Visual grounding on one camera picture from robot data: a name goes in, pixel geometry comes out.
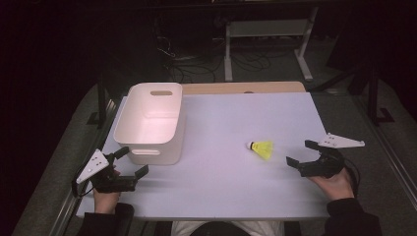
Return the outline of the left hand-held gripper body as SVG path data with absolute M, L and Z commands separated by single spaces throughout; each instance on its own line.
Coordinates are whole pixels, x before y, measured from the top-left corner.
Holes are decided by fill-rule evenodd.
M 133 192 L 138 180 L 134 176 L 119 176 L 116 173 L 113 153 L 103 154 L 96 149 L 76 174 L 76 186 L 90 181 L 100 193 Z

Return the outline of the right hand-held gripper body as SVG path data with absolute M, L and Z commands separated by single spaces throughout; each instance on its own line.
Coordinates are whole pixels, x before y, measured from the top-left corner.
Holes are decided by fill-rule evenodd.
M 345 158 L 340 148 L 362 148 L 364 141 L 356 141 L 335 134 L 327 133 L 319 142 L 323 148 L 320 157 L 315 161 L 299 163 L 297 170 L 302 177 L 322 176 L 330 178 L 338 174 L 345 166 Z

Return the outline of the yellow shuttlecock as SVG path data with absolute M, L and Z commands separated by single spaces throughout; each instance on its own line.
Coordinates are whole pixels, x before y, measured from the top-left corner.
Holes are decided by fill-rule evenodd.
M 273 152 L 273 142 L 249 142 L 247 148 L 256 153 L 260 158 L 269 160 Z

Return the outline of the white plastic bin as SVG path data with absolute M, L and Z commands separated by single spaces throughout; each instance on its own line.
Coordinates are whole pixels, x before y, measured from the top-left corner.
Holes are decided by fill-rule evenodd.
M 113 139 L 135 164 L 172 165 L 179 161 L 185 133 L 183 88 L 176 83 L 132 86 L 118 116 Z

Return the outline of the person's right hand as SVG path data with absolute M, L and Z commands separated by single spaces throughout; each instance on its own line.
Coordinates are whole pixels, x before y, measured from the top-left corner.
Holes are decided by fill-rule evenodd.
M 309 180 L 315 183 L 331 201 L 354 197 L 351 179 L 345 168 L 330 178 L 316 176 L 309 177 Z

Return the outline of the person's left hand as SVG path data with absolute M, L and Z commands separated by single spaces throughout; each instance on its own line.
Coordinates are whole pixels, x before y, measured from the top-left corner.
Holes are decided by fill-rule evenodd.
M 100 193 L 93 191 L 94 212 L 102 214 L 114 214 L 120 199 L 120 193 Z

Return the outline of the black metal stand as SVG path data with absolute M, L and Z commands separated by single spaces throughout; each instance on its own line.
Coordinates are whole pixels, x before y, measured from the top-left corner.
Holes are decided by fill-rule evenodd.
M 373 65 L 361 65 L 353 73 L 353 79 L 348 91 L 353 95 L 360 95 L 368 89 L 367 115 L 375 126 L 390 123 L 394 119 L 386 108 L 378 106 L 379 76 Z
M 88 125 L 95 125 L 101 129 L 112 112 L 112 99 L 107 91 L 106 82 L 103 75 L 100 75 L 96 83 L 97 91 L 97 108 L 89 116 Z

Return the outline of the white table mat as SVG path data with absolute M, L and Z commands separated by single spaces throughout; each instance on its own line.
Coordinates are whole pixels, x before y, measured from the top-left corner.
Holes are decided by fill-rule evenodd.
M 307 92 L 187 95 L 179 161 L 153 165 L 121 200 L 150 220 L 291 220 L 326 216 L 327 198 L 286 157 L 318 158 L 304 146 L 325 128 Z M 273 142 L 269 160 L 247 148 Z

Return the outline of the white metal stand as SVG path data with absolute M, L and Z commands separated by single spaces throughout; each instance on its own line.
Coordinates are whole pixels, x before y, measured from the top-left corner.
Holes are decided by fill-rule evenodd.
M 230 41 L 237 37 L 252 36 L 301 36 L 301 45 L 294 50 L 301 73 L 306 81 L 311 81 L 313 76 L 310 72 L 304 54 L 315 24 L 319 11 L 313 7 L 307 19 L 300 20 L 271 20 L 271 21 L 244 21 L 231 22 L 225 27 L 225 55 L 224 55 L 224 76 L 227 82 L 233 81 Z

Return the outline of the metal frame rail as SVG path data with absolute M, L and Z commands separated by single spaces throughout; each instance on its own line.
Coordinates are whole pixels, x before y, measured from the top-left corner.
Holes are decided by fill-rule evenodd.
M 417 185 L 411 179 L 409 173 L 405 169 L 404 165 L 398 158 L 397 153 L 387 139 L 387 136 L 384 134 L 382 129 L 375 125 L 373 121 L 368 117 L 366 113 L 365 103 L 357 96 L 353 97 L 353 102 L 359 112 L 361 113 L 363 119 L 367 123 L 369 129 L 373 133 L 374 137 L 378 140 L 380 147 L 383 149 L 387 162 L 397 178 L 400 186 L 408 197 L 410 203 L 413 205 L 414 209 L 417 211 Z
M 118 99 L 101 104 L 97 99 L 84 99 L 72 117 L 69 126 L 51 161 L 54 184 L 60 184 L 63 198 L 47 236 L 65 236 L 80 199 L 72 192 L 72 183 L 79 168 L 97 148 L 102 148 L 115 114 Z

